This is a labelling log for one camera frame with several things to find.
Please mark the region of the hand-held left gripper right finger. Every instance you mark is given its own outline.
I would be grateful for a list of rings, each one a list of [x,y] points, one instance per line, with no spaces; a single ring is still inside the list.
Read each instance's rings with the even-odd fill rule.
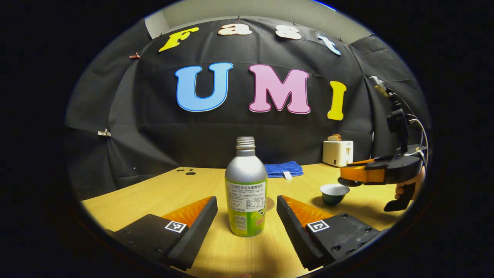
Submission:
[[[276,211],[309,271],[350,255],[381,233],[350,214],[331,215],[285,195],[277,196]]]

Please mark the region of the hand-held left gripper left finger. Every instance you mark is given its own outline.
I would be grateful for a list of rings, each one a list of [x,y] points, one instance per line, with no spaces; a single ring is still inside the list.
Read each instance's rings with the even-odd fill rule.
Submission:
[[[217,198],[206,197],[164,216],[147,214],[116,232],[105,231],[150,260],[190,269],[217,214]]]

